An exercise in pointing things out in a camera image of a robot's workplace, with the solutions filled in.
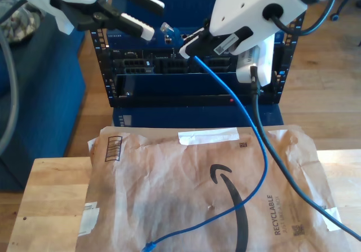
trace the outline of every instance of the barcode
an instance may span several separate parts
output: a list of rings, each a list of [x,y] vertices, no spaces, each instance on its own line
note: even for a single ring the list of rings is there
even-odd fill
[[[215,50],[219,54],[223,53],[223,47],[222,46],[218,46]]]
[[[108,148],[105,161],[119,161],[122,148],[122,136],[111,136],[108,138]]]
[[[294,236],[305,235],[305,229],[303,225],[292,226],[292,230]]]

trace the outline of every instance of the amazon logo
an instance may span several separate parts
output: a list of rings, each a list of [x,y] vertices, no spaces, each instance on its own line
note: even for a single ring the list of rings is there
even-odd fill
[[[215,175],[217,169],[232,173],[232,170],[227,166],[218,165],[218,164],[211,165],[210,177],[215,184],[218,184],[217,177]],[[239,195],[239,192],[237,191],[234,184],[231,182],[231,180],[229,180],[229,178],[227,178],[224,174],[221,174],[221,178],[223,179],[224,183],[228,188],[234,206],[241,203],[242,198]],[[247,220],[246,209],[244,206],[236,210],[236,221],[237,221],[237,245],[235,251],[245,252],[248,244],[248,220]]]

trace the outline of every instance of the amazon padded envelope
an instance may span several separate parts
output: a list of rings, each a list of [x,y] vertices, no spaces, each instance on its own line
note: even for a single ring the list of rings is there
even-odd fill
[[[312,139],[294,126],[281,129],[268,136],[297,184],[323,208],[334,208]],[[141,251],[147,242],[233,207],[263,173],[262,152],[249,129],[179,136],[177,129],[127,131],[135,130],[106,127],[96,141],[86,202],[97,202],[100,212],[76,251]],[[345,233],[329,231],[269,153],[268,161],[263,186],[243,208],[154,251],[349,251]]]

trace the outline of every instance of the wooden floor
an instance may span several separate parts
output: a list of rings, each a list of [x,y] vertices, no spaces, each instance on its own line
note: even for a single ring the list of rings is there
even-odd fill
[[[304,26],[324,5],[307,12]],[[326,21],[301,37],[281,99],[286,124],[300,125],[318,149],[361,148],[361,10],[349,4],[338,22]],[[79,55],[87,91],[67,156],[88,156],[87,142],[112,123],[93,44],[87,35]],[[0,193],[0,252],[6,251],[21,194]]]

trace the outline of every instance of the white cable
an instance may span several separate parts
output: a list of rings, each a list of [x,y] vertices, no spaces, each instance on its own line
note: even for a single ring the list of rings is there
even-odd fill
[[[7,121],[7,126],[3,136],[0,139],[0,156],[8,146],[12,135],[14,134],[17,117],[19,115],[19,87],[17,85],[17,75],[15,70],[14,60],[12,58],[12,53],[9,47],[9,44],[2,33],[0,31],[0,45],[2,51],[4,53],[5,62],[7,66],[7,71],[9,73],[9,81],[10,81],[10,97],[11,97],[11,105],[10,105],[10,114],[9,119]]]

